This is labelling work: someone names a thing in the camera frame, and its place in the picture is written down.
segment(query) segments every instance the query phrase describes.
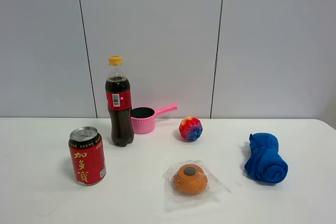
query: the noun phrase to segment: tie-dye ball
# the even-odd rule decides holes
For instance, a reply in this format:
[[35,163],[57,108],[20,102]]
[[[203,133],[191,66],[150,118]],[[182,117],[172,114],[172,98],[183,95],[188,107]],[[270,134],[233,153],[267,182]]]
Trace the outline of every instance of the tie-dye ball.
[[193,116],[183,119],[178,129],[182,138],[187,141],[197,140],[203,131],[200,120]]

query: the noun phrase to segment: rolled towel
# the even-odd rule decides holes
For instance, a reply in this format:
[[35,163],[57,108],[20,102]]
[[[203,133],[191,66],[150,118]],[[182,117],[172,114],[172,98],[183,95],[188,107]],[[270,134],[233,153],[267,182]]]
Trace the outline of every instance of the rolled towel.
[[251,157],[244,168],[247,174],[257,181],[277,184],[287,175],[288,165],[279,156],[279,143],[269,133],[250,135]]

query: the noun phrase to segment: plastic wrapper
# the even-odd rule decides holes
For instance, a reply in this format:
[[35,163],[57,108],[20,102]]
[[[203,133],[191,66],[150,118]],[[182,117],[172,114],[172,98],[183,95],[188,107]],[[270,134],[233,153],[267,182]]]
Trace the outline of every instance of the plastic wrapper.
[[[200,167],[204,173],[199,173],[196,171],[196,175],[198,176],[199,184],[201,184],[200,180],[204,179],[204,176],[207,178],[207,184],[205,189],[199,193],[199,194],[189,194],[181,191],[180,185],[183,185],[183,183],[178,184],[179,188],[176,186],[176,181],[174,183],[174,176],[177,177],[175,180],[180,180],[178,172],[182,166],[192,164]],[[224,192],[230,193],[230,190],[222,183],[220,182],[215,175],[213,175],[209,169],[204,165],[202,161],[185,161],[173,164],[164,174],[163,178],[165,179],[165,185],[164,185],[164,197],[165,197],[165,208],[166,210],[175,210],[175,209],[181,209],[181,208],[187,208],[187,207],[193,207],[196,205],[204,204],[206,202],[210,201],[218,201],[219,194],[222,194]]]

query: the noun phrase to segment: yellow bottle cap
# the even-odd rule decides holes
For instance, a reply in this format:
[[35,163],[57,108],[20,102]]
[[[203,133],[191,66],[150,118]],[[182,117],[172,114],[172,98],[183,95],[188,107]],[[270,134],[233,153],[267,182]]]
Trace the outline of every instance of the yellow bottle cap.
[[121,56],[111,56],[109,58],[109,65],[121,65],[122,59]]

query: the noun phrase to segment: soda can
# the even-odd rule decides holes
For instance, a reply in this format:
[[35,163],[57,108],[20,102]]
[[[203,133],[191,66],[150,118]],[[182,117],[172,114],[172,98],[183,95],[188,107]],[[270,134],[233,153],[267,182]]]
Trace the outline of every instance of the soda can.
[[79,183],[93,185],[104,178],[106,167],[103,142],[96,128],[86,126],[72,131],[69,148]]

